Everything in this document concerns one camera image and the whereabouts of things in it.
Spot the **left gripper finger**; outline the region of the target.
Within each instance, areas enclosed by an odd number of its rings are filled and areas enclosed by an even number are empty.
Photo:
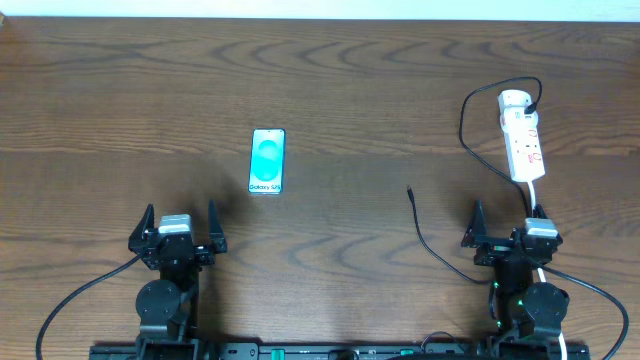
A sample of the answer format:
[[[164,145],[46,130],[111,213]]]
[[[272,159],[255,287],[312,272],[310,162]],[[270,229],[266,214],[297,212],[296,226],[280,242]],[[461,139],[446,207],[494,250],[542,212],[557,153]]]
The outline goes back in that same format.
[[[154,206],[148,204],[145,212],[130,235],[130,241],[133,243],[144,242],[149,229],[154,226]]]
[[[208,234],[212,243],[224,243],[225,235],[221,227],[216,206],[213,200],[208,204]]]

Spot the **smartphone with teal screen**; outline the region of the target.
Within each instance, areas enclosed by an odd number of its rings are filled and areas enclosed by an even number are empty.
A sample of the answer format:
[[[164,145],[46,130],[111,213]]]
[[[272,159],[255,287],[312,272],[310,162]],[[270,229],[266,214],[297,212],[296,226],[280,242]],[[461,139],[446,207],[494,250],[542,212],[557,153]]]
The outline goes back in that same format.
[[[248,191],[280,194],[283,190],[286,132],[281,128],[255,129],[252,136]]]

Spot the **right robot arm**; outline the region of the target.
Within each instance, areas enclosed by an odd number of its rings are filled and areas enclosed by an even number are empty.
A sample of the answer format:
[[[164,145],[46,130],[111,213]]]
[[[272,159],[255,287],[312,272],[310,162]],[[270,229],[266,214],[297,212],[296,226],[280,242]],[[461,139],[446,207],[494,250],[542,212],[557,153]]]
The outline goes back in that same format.
[[[461,245],[474,248],[474,263],[493,269],[490,291],[498,333],[482,346],[501,359],[569,359],[562,332],[569,295],[534,276],[552,260],[563,240],[540,207],[506,238],[488,233],[482,203],[475,204]]]

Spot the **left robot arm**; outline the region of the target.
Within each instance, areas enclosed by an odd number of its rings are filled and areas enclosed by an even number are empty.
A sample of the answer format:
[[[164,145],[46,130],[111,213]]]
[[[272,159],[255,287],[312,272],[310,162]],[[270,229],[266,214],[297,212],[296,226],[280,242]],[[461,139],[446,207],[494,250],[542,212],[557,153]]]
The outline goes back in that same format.
[[[208,239],[194,243],[191,217],[164,216],[154,225],[154,207],[145,213],[129,237],[128,248],[159,278],[145,284],[136,297],[140,317],[135,359],[209,359],[215,348],[196,337],[199,274],[228,249],[215,203],[208,204]]]

